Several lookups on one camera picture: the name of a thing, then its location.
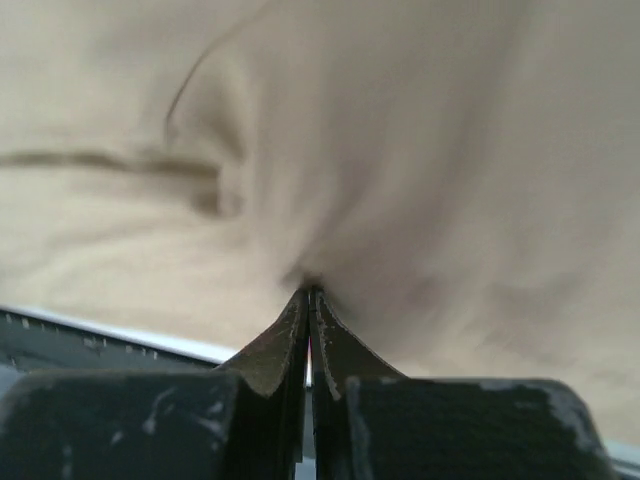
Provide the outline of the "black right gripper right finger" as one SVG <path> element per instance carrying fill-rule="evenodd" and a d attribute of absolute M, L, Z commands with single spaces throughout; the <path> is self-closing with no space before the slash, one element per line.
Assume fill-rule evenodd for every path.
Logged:
<path fill-rule="evenodd" d="M 612 479 L 579 396 L 548 379 L 411 378 L 309 291 L 320 479 Z"/>

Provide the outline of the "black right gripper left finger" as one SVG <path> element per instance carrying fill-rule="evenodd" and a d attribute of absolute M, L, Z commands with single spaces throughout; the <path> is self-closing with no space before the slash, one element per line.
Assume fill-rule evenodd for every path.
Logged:
<path fill-rule="evenodd" d="M 43 369 L 1 395 L 5 479 L 291 479 L 303 459 L 309 296 L 207 369 Z"/>

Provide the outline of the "beige t-shirt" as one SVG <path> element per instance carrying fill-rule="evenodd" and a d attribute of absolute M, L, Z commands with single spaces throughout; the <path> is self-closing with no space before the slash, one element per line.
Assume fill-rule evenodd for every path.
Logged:
<path fill-rule="evenodd" d="M 307 279 L 637 443 L 638 3 L 2 3 L 3 304 L 236 349 Z"/>

